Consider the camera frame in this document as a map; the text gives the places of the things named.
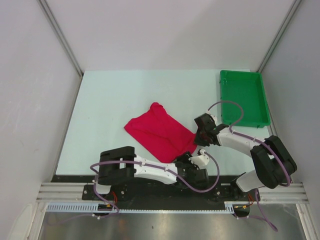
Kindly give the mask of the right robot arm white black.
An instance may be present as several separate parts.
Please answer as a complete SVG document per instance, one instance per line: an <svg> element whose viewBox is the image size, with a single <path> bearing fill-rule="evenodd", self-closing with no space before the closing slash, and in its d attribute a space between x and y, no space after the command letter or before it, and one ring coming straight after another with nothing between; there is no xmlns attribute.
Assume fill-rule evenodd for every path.
<svg viewBox="0 0 320 240"><path fill-rule="evenodd" d="M261 187L288 187L297 165L278 136L260 140L232 130L227 124L217 125L212 115L204 113L194 119L197 125L194 143L231 148L252 158L254 170L240 175L230 188L231 196L242 201L249 191Z"/></svg>

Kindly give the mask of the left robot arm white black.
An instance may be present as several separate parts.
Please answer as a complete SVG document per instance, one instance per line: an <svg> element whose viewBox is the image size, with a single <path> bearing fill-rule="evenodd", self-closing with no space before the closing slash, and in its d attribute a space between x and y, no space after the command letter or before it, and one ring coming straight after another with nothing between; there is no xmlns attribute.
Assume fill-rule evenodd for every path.
<svg viewBox="0 0 320 240"><path fill-rule="evenodd" d="M197 188L209 181L206 169L209 161L210 157L203 149L198 152L198 156L192 156L187 151L172 163L143 158L135 153L132 146L103 151L99 163L90 167L97 174L93 194L105 200L110 196L112 187L137 183L140 179L172 186L179 186L183 179Z"/></svg>

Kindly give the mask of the red t-shirt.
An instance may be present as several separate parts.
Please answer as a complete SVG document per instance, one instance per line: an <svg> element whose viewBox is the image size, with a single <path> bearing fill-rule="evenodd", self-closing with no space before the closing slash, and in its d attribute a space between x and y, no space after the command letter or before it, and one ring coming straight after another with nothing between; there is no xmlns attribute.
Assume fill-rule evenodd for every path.
<svg viewBox="0 0 320 240"><path fill-rule="evenodd" d="M192 154L197 148L196 135L157 102L141 116L132 118L124 129L161 163L172 163L176 157L185 152Z"/></svg>

